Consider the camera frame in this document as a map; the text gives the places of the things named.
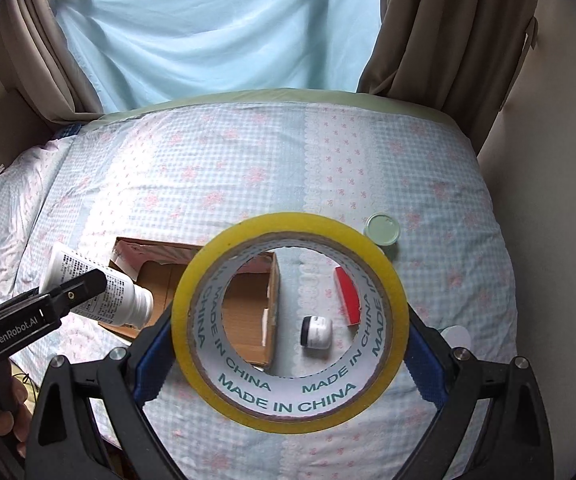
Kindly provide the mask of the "person's left hand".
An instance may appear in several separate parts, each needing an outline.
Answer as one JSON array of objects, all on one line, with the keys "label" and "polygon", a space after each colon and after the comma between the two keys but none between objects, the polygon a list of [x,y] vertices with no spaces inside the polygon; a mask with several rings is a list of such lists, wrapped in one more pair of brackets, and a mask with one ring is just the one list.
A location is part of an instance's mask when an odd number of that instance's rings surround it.
[{"label": "person's left hand", "polygon": [[11,380],[12,391],[15,399],[18,401],[18,410],[15,415],[7,411],[0,411],[0,437],[4,437],[7,434],[14,434],[15,439],[18,440],[18,444],[16,445],[18,455],[25,457],[26,441],[30,434],[32,413],[25,404],[28,398],[25,386],[18,378],[12,377]]}]

